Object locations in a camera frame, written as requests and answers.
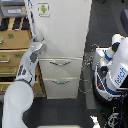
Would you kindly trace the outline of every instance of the sticker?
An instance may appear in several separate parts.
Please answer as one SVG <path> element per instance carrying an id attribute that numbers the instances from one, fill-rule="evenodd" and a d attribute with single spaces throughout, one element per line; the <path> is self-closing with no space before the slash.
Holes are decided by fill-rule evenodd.
<path id="1" fill-rule="evenodd" d="M 10 39 L 13 39 L 13 38 L 14 38 L 14 36 L 13 36 L 12 33 L 9 33 L 9 34 L 8 34 L 8 37 L 9 37 Z"/>
<path id="2" fill-rule="evenodd" d="M 1 57 L 6 57 L 6 55 L 1 55 Z"/>
<path id="3" fill-rule="evenodd" d="M 20 9 L 12 9 L 12 10 L 8 10 L 8 13 L 21 14 L 21 10 Z"/>
<path id="4" fill-rule="evenodd" d="M 48 3 L 38 3 L 38 13 L 40 17 L 49 17 L 49 4 Z"/>
<path id="5" fill-rule="evenodd" d="M 24 55 L 24 53 L 15 53 L 14 57 L 15 58 L 22 58 L 23 55 Z"/>

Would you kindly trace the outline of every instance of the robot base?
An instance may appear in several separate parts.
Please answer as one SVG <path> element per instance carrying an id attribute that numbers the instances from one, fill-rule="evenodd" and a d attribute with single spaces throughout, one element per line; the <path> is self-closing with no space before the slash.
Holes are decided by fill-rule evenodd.
<path id="1" fill-rule="evenodd" d="M 112 100 L 112 101 L 108 101 L 106 100 L 105 98 L 103 98 L 99 92 L 97 91 L 97 88 L 96 88 L 96 84 L 95 84 L 95 77 L 93 75 L 93 78 L 92 78 L 92 85 L 93 85 L 93 94 L 94 94 L 94 97 L 96 98 L 96 100 L 102 105 L 102 106 L 105 106 L 105 107 L 113 107 L 113 106 L 116 106 L 118 101 L 117 100 Z"/>
<path id="2" fill-rule="evenodd" d="M 120 101 L 120 95 L 112 95 L 106 89 L 106 74 L 102 72 L 99 64 L 93 73 L 92 84 L 95 98 L 104 106 L 116 106 Z"/>

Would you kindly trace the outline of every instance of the white panel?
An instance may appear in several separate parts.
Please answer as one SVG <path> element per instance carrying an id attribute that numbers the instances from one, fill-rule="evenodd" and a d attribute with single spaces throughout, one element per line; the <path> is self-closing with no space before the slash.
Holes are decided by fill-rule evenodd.
<path id="1" fill-rule="evenodd" d="M 92 0 L 31 0 L 36 32 L 47 43 L 42 58 L 80 57 L 84 54 Z M 50 17 L 40 17 L 38 3 L 48 3 Z M 30 9 L 28 17 L 32 28 Z"/>
<path id="2" fill-rule="evenodd" d="M 60 84 L 59 82 L 55 83 L 54 80 L 43 81 L 48 99 L 77 98 L 79 79 L 61 80 L 63 82 L 69 81 L 65 84 L 62 84 L 62 82 Z"/>
<path id="3" fill-rule="evenodd" d="M 1 7 L 0 7 L 0 22 L 1 22 L 2 18 L 3 18 L 3 13 L 2 13 Z"/>
<path id="4" fill-rule="evenodd" d="M 81 74 L 82 59 L 39 60 L 39 64 L 43 78 L 79 78 Z"/>

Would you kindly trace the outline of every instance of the floor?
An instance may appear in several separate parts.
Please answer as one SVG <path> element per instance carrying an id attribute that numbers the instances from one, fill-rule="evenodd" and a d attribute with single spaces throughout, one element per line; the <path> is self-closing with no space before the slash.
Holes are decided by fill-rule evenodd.
<path id="1" fill-rule="evenodd" d="M 91 52 L 93 44 L 109 47 L 113 34 L 120 33 L 127 36 L 120 22 L 120 13 L 123 9 L 128 8 L 128 1 L 122 3 L 121 0 L 106 0 L 104 4 L 100 4 L 99 1 L 101 0 L 93 0 L 92 3 L 85 47 L 87 56 L 93 56 Z M 90 84 L 91 68 L 89 66 L 86 68 L 84 62 L 83 66 L 81 73 L 83 80 L 80 81 L 81 91 L 78 92 L 78 98 L 63 100 L 35 98 L 32 107 L 23 116 L 23 120 L 29 128 L 46 125 L 79 125 L 82 128 L 93 128 L 93 122 L 90 118 L 92 115 L 98 117 L 101 128 L 103 128 L 106 120 L 101 114 L 102 106 L 93 96 Z"/>

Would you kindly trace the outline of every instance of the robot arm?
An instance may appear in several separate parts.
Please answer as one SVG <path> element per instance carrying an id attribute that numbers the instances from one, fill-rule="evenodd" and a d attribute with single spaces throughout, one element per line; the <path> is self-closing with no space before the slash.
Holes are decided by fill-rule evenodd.
<path id="1" fill-rule="evenodd" d="M 120 34 L 115 34 L 112 37 L 112 46 L 108 48 L 107 51 L 103 50 L 104 52 L 104 57 L 100 59 L 100 68 L 102 71 L 108 70 L 108 68 L 111 65 L 111 60 L 113 56 L 115 55 L 120 43 L 122 42 L 122 39 L 124 39 L 123 36 Z"/>
<path id="2" fill-rule="evenodd" d="M 41 53 L 45 43 L 32 43 L 21 59 L 15 81 L 8 87 L 4 97 L 2 128 L 27 128 L 22 121 L 23 113 L 33 102 L 31 87 L 35 81 L 37 55 Z"/>

